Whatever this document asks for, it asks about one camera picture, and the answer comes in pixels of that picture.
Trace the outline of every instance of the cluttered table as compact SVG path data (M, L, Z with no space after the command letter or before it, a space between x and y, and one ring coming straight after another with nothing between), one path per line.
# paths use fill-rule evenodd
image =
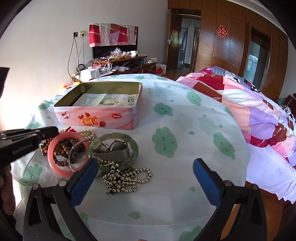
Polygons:
M138 126L133 130L99 128L104 121L99 119L95 127L71 128L87 129L98 137L113 132L129 135L139 148L133 166L143 172L149 168L151 178L137 185L136 192L115 195L106 195L109 190L103 178L96 178L76 211L98 240L192 240L215 210L193 174L193 161L202 158L223 180L245 184L249 151L236 121L218 101L157 75L113 75L97 81L142 82ZM68 128L60 124L54 105L71 90L42 102L26 128ZM21 213L33 183L53 186L65 178L52 170L41 150L14 162L12 175L22 195L16 225L22 233ZM59 211L53 209L64 236L73 240Z

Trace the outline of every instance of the bed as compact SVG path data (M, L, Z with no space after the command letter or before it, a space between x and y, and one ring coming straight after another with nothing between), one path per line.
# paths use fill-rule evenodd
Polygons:
M256 183L260 187L268 240L272 240L295 213L296 122L291 110L264 96L247 80L217 66L177 81L224 103L238 122L250 151L245 186Z

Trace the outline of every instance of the wooden cabinet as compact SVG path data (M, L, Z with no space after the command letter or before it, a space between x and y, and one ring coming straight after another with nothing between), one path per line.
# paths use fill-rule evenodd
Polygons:
M190 0L190 9L201 10L202 9L202 0Z
M179 0L168 0L168 8L179 8Z
M196 72L217 65L243 77L252 28L270 38L269 66L262 92L274 100L278 98L286 74L288 38L277 26L256 12L226 0L168 0L168 8L201 10ZM228 30L226 38L217 33L220 25Z
M180 0L179 8L190 9L190 0Z

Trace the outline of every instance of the finger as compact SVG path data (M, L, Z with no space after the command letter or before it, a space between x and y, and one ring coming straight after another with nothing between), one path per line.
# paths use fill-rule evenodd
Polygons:
M5 175L8 176L10 174L10 172L11 172L11 165L9 164L6 167L4 167L3 169L4 169Z
M15 197L9 199L8 203L3 204L3 210L7 215L12 215L15 212Z
M4 185L4 179L3 177L0 175L0 188L2 188Z
M12 175L10 174L4 177L4 185L1 188L1 198L3 203L8 203L12 195L13 195Z

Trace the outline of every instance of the jewelry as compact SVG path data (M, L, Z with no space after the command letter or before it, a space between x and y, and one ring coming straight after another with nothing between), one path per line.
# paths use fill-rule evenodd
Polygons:
M71 148L78 142L75 139L64 139L61 140L54 148L53 158L54 163L57 164L59 167L68 166L68 158L71 157L71 163L74 163L74 160L78 153L84 152L85 148L83 145L78 145L75 147L75 151L70 155ZM65 157L67 160L65 161L58 161L56 156Z
M141 168L137 169L135 167L130 167L129 169L121 172L119 169L120 165L113 161L99 161L101 165L106 165L111 168L109 173L103 175L104 183L106 183L109 193L106 194L115 194L119 192L136 192L137 184L143 184L150 181L152 177L152 173L149 168ZM147 172L147 176L145 179L136 179L135 177L141 173Z
M74 129L71 129L71 126L67 129L62 129L59 131L59 133L64 133L64 132L67 132L67 131L75 131ZM78 131L79 134L83 135L85 138L90 138L90 137L94 137L94 138L97 138L97 135L96 133L93 131L93 130L83 130L83 131Z
M89 158L96 158L93 155L93 149L95 149L97 146L101 145L103 141L106 141L106 140L109 140L109 139L120 139L121 141L127 143L129 145L130 149L131 149L130 158L124 164L121 164L119 166L120 171L123 172L124 170L128 169L129 167L131 167L133 165L133 163L135 162L135 160L138 158L138 155L139 155L138 144L129 135L122 134L122 133L119 133L119 132L114 132L114 133L105 134L105 135L102 135L102 136L96 138L90 144L90 147L89 147L89 150L88 150L88 156L89 156ZM100 164L100 162L99 162L99 169L102 172L110 172L111 171L110 166L108 166L107 164Z
M77 150L77 148L79 147L79 145L80 145L81 143L83 143L83 142L85 142L85 141L92 141L92 140L94 140L94 137L86 138L86 139L84 139L84 140L81 140L81 141L75 143L75 144L72 146L72 148L69 150L68 161L67 161L67 162L69 163L69 167L70 167L70 169L71 169L72 172L76 172L76 171L71 167L71 164L73 163L72 160L71 160L73 154L74 154L75 152L77 152L76 150Z
M84 140L85 137L82 136L81 134L77 133L77 132L72 132L72 131L67 131L67 132L64 132L64 133L61 133L59 135L57 135L50 143L50 145L48 146L48 155L47 155L47 158L48 158L48 161L49 161L49 164L51 166L51 168L57 173L59 174L60 176L62 177L71 177L73 175L73 171L72 170L69 170L69 171L66 171L66 170L63 170L61 168L59 168L55 162L54 162L54 158L53 158L53 153L54 153L54 150L55 150L55 147L56 145L64 140L64 139L74 139L74 140L78 140L78 141L81 141L81 140ZM83 145L85 147L86 150L89 149L89 142L88 141L85 141L83 142ZM86 162L89 160L88 158L88 155L85 155L85 158L84 158L84 161L83 163L76 169L74 169L75 171L79 171L82 169L82 167L86 164Z

